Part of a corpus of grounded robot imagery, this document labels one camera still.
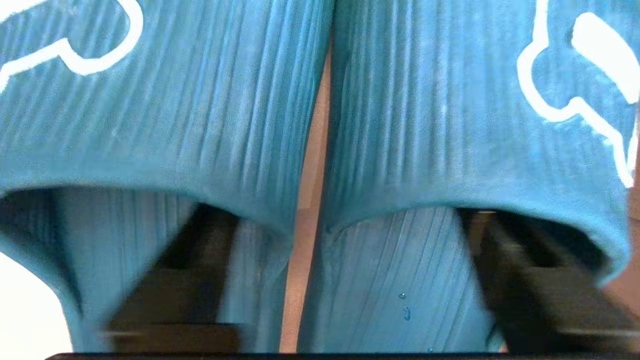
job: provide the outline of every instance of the teal fabric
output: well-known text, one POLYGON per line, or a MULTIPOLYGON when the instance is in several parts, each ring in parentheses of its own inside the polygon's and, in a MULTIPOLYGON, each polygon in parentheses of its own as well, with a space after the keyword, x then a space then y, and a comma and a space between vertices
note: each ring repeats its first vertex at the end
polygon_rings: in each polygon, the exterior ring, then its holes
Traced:
MULTIPOLYGON (((624 269, 627 188, 614 141, 582 115, 541 116, 522 90, 518 59, 543 3, 337 1, 328 157, 300 351, 496 350, 455 208, 577 227, 595 246, 567 246, 601 283, 624 269)), ((621 135, 629 158, 637 97, 628 101, 572 36, 591 12, 637 65, 640 4, 551 0, 547 10, 549 45, 532 65, 535 87, 555 108, 583 98, 621 135)))
POLYGON ((75 351, 109 349, 100 327, 198 202, 244 219, 219 320, 243 324, 243 350, 277 351, 332 13, 322 0, 50 0, 0 17, 0 251, 56 292, 75 351), (135 40, 137 6, 139 39, 105 69, 60 55, 15 71, 64 41, 110 58, 135 40))

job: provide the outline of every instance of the white outline design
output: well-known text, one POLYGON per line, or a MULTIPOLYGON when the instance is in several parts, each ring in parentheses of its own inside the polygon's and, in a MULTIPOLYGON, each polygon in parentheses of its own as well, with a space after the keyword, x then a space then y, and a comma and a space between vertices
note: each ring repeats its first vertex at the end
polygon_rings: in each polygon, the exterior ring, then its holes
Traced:
MULTIPOLYGON (((524 94, 529 104, 533 107, 533 109, 540 115, 541 117, 546 118, 550 122, 562 122, 572 118, 575 115, 580 115, 584 120, 589 124, 594 131, 603 135, 611 144, 613 148, 613 159, 616 164, 616 170, 618 172, 618 177, 622 180, 622 183, 630 188, 634 184, 633 178, 633 170, 635 168, 635 161, 633 161, 633 166, 631 165, 631 161, 635 160, 635 151, 633 153, 629 152, 629 159, 625 159, 625 151, 622 135, 618 130, 616 130, 613 126, 611 126, 605 119, 603 119, 592 107, 590 107, 587 102, 581 97, 572 98, 569 103, 562 109, 554 108, 553 106, 547 104, 545 100, 542 98, 542 95, 537 91, 534 83, 533 83, 533 63, 535 59, 549 46, 549 37, 548 37, 548 29, 547 29, 547 13, 548 13, 548 0, 537 0, 536 2, 536 16, 533 22, 533 36, 532 42, 522 51, 517 61, 518 68, 518 80, 520 82, 520 88, 522 89, 522 93, 524 94)), ((633 55, 633 52, 630 48, 628 48, 627 43, 613 30, 609 25, 607 25, 604 21, 598 18, 593 13, 583 13, 578 17, 576 23, 573 27, 573 39, 572 44, 578 45, 577 47, 580 50, 580 53, 587 56, 589 55, 590 60, 597 60, 594 62, 596 66, 602 68, 604 66, 604 62, 607 62, 607 68, 603 69, 605 74, 608 76, 612 76, 612 80, 616 83, 616 85, 621 89, 623 95, 625 96, 627 102, 630 104, 638 101, 638 97, 640 96, 640 83, 633 83, 633 81, 640 81, 640 69, 638 71, 634 71, 634 67, 631 69, 624 69, 624 74, 629 76, 629 74, 633 75, 635 73, 639 74, 637 79, 633 77, 626 78, 623 76, 622 78, 619 76, 615 76, 614 73, 619 72, 618 70, 611 70, 610 62, 620 61, 619 58, 614 58, 609 53, 608 56, 602 55, 594 55, 594 53, 590 53, 589 51, 592 49, 592 46, 585 45, 584 42, 587 42, 591 39, 587 39, 590 33, 593 32, 594 29, 589 29, 589 27, 595 27, 598 30, 605 30, 605 34, 608 34, 606 40, 612 40, 610 46, 618 45, 617 50, 619 50, 620 54, 625 54, 627 57, 628 54, 633 56, 633 60, 635 60, 635 65, 637 64, 637 60, 633 55), (620 51, 620 44, 623 45, 623 49, 620 51), (635 95, 632 95, 632 92, 635 90, 639 90, 635 95)), ((622 65, 633 64, 632 61, 622 60, 622 65)), ((631 138, 629 143, 629 151, 632 149, 637 149, 637 129, 634 127, 634 135, 631 138)))
MULTIPOLYGON (((32 69, 33 67, 56 57, 60 57, 72 72, 85 76, 104 71, 127 56, 127 54, 129 54, 136 46, 140 36, 142 35, 144 18, 142 8, 136 0, 116 1, 118 1, 120 6, 122 6, 129 18, 129 32, 118 46, 100 58, 85 59, 71 48, 68 38, 62 38, 34 53, 9 61, 2 65, 2 67, 0 67, 0 94, 6 88, 9 79, 13 75, 32 69)), ((21 11, 27 10, 27 8, 28 7, 25 6, 21 11)))

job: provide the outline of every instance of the water droplet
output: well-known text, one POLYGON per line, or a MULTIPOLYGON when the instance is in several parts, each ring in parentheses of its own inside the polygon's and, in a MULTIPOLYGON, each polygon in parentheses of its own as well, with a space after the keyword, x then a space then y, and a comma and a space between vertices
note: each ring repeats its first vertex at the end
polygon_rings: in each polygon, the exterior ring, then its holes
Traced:
POLYGON ((404 319, 406 321, 411 320, 411 309, 408 306, 404 306, 402 310, 404 311, 404 319))

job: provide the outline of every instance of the white printed graphic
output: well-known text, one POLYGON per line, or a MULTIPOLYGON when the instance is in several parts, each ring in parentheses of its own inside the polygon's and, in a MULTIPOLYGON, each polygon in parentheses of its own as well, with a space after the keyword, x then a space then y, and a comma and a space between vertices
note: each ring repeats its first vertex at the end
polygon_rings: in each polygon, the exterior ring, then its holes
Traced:
MULTIPOLYGON (((9 16, 26 11, 46 0, 10 0, 10 5, 0 4, 0 23, 9 16)), ((62 38, 51 45, 45 46, 27 56, 9 61, 0 67, 0 93, 6 88, 9 79, 16 74, 27 71, 37 65, 60 57, 65 65, 78 75, 89 75, 104 71, 129 54, 138 43, 142 35, 143 15, 136 0, 116 0, 122 6, 129 18, 129 32, 113 50, 99 58, 85 59, 78 55, 68 38, 62 38)))
MULTIPOLYGON (((548 0, 538 0, 533 23, 533 39, 518 57, 518 80, 520 88, 533 109, 548 121, 562 122, 580 115, 594 131, 608 139, 613 149, 613 159, 622 183, 630 188, 634 184, 636 167, 637 124, 628 146, 622 134, 603 119, 581 97, 572 98, 562 109, 547 104, 533 83, 532 69, 535 59, 549 46, 547 29, 548 0)), ((593 13, 583 13, 573 25, 572 45, 585 58, 611 78, 629 104, 640 97, 640 65, 628 44, 620 35, 593 13)))

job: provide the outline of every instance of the floor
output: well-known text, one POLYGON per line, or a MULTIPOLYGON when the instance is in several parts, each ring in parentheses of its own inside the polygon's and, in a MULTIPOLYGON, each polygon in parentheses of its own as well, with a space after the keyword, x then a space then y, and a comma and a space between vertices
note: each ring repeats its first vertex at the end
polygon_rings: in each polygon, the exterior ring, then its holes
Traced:
MULTIPOLYGON (((309 134, 305 164, 302 172, 300 196, 298 198, 298 219, 296 222, 295 244, 287 276, 284 319, 282 324, 281 352, 295 352, 298 327, 307 290, 307 277, 311 265, 317 216, 323 183, 324 153, 329 121, 330 102, 330 55, 324 66, 324 74, 316 100, 311 130, 309 134)), ((640 186, 633 188, 629 197, 629 224, 635 249, 640 247, 640 186)), ((626 271, 606 287, 619 303, 640 317, 640 252, 626 271)))

